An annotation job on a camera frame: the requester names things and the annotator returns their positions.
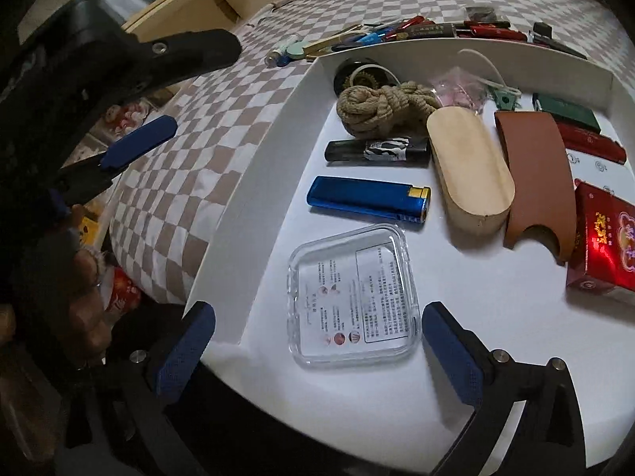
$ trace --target transparent plastic container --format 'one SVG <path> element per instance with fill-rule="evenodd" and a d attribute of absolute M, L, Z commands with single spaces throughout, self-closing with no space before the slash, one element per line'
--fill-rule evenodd
<path fill-rule="evenodd" d="M 288 305 L 289 348 L 300 365 L 406 356 L 421 328 L 403 232 L 379 224 L 299 246 Z"/>

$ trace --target white tray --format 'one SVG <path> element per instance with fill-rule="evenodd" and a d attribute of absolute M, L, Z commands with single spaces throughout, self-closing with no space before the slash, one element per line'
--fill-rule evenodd
<path fill-rule="evenodd" d="M 564 359 L 590 465 L 611 456 L 635 420 L 635 308 L 565 292 L 566 268 L 535 240 L 509 250 L 502 246 L 503 230 L 485 240 L 450 230 L 432 163 L 427 169 L 333 167 L 324 160 L 328 141 L 348 137 L 335 113 L 332 86 L 344 59 L 369 56 L 402 81 L 424 82 L 452 67 L 461 48 L 487 55 L 507 84 L 525 93 L 523 108 L 531 109 L 533 91 L 590 106 L 602 132 L 635 155 L 629 93 L 610 72 L 566 54 L 510 42 L 429 39 L 322 58 L 271 126 L 202 261 L 189 305 L 202 299 L 217 312 L 217 333 L 202 361 L 244 397 L 307 435 L 370 461 L 430 471 L 472 409 L 458 401 L 429 347 L 423 344 L 398 364 L 307 370 L 289 352 L 286 296 L 287 262 L 297 246 L 375 221 L 311 211 L 306 193 L 317 175 L 428 185 L 433 198 L 423 229 L 402 225 L 420 308 L 442 301 L 488 349 L 504 348 L 517 361 Z M 478 71 L 491 77 L 485 67 Z M 485 122 L 495 134 L 492 111 L 488 103 Z M 602 161 L 601 171 L 595 158 L 573 155 L 579 160 L 572 164 L 574 177 L 635 202 L 628 163 Z M 484 474 L 502 459 L 521 410 L 515 407 Z"/>

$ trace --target checkered fabric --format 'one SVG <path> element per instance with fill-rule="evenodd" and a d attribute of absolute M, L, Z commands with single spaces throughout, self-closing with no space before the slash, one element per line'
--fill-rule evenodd
<path fill-rule="evenodd" d="M 418 13 L 438 21 L 491 3 L 518 30 L 534 21 L 635 86 L 635 49 L 615 16 L 593 0 L 294 0 L 239 32 L 239 61 L 196 79 L 176 102 L 177 136 L 138 160 L 110 226 L 120 264 L 158 302 L 184 303 L 218 220 L 267 129 L 309 64 L 266 68 L 292 33 L 319 39 L 352 23 Z"/>

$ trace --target blue lighter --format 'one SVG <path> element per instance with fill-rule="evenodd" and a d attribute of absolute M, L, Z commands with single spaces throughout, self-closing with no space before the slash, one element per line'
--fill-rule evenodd
<path fill-rule="evenodd" d="M 307 203 L 340 211 L 371 214 L 393 220 L 423 223 L 430 188 L 396 182 L 319 176 L 307 194 Z"/>

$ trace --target oval wooden box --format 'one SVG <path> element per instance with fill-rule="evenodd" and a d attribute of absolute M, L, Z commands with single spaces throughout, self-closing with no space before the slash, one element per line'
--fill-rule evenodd
<path fill-rule="evenodd" d="M 427 128 L 452 223 L 475 235 L 498 230 L 515 187 L 483 121 L 463 107 L 442 107 L 428 118 Z"/>

